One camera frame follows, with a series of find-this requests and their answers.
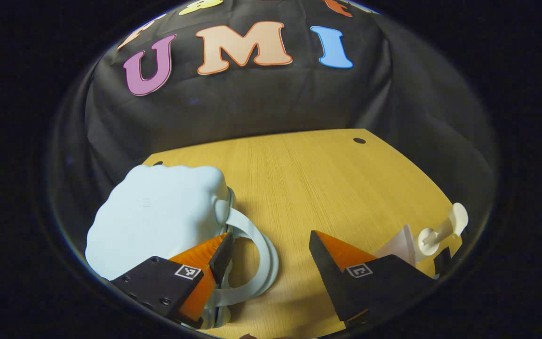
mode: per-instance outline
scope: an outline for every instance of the peach letter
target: peach letter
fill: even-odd
[[[198,67],[200,75],[219,73],[228,69],[230,63],[221,58],[223,49],[236,64],[244,66],[254,47],[258,55],[254,63],[262,66],[287,65],[292,56],[286,54],[281,40],[284,24],[274,21],[256,22],[245,36],[239,35],[228,26],[215,26],[196,33],[204,41],[204,64]]]
[[[338,4],[336,0],[321,0],[321,1],[324,1],[332,11],[335,11],[336,13],[340,13],[347,17],[352,17],[351,13],[348,13],[347,11],[345,11],[346,6],[342,4]]]
[[[179,15],[186,15],[191,12],[195,12],[200,8],[208,8],[220,5],[223,2],[223,0],[200,0],[196,1],[192,4],[187,5],[183,11],[179,12]]]
[[[146,54],[141,51],[132,56],[125,62],[123,67],[127,71],[127,86],[133,95],[142,97],[150,94],[153,91],[161,88],[170,77],[170,42],[175,40],[176,34],[167,36],[152,45],[152,49],[156,51],[156,74],[145,80],[142,77],[142,58]]]
[[[116,49],[121,49],[123,46],[127,45],[127,43],[130,43],[131,41],[133,41],[133,39],[138,37],[141,32],[147,30],[149,28],[149,26],[151,26],[154,23],[154,21],[157,21],[158,19],[160,19],[161,17],[164,17],[165,15],[166,15],[166,13],[164,13],[163,15],[160,15],[156,19],[153,19],[152,21],[148,22],[144,26],[141,26],[140,28],[137,28],[137,30],[135,30],[135,32],[131,33],[131,35],[125,40],[125,42],[121,43],[121,45],[116,47]]]

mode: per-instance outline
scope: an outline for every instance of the purple letter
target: purple letter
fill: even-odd
[[[148,80],[142,78],[142,57],[146,51],[141,51],[125,62],[123,67],[127,71],[127,85],[133,95],[138,97],[150,94],[159,89],[170,77],[170,42],[177,37],[176,34],[167,36],[152,45],[156,50],[156,74]]]

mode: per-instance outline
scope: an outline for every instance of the wooden table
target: wooden table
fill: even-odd
[[[364,144],[353,141],[360,138]],[[329,129],[247,137],[161,152],[144,164],[215,166],[247,215],[277,248],[279,273],[258,298],[230,306],[226,326],[203,331],[238,339],[289,335],[310,339],[344,329],[308,249],[320,230],[373,253],[409,224],[413,235],[436,228],[452,203],[419,168],[365,129]],[[461,239],[441,243],[452,255]],[[233,287],[256,272],[250,240],[235,244]],[[418,269],[434,276],[433,257]]]

